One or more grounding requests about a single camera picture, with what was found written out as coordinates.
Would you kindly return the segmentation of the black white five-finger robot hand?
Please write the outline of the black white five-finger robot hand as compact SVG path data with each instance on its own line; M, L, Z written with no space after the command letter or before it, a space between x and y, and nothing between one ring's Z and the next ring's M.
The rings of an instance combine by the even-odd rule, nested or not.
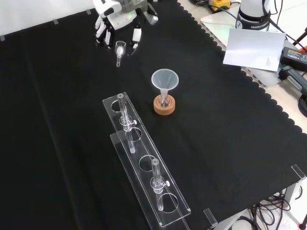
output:
M113 46L115 32L133 24L128 55L135 52L142 37L140 16L151 25L159 20L150 0L93 0L93 5L98 13L94 26L96 42L109 49Z

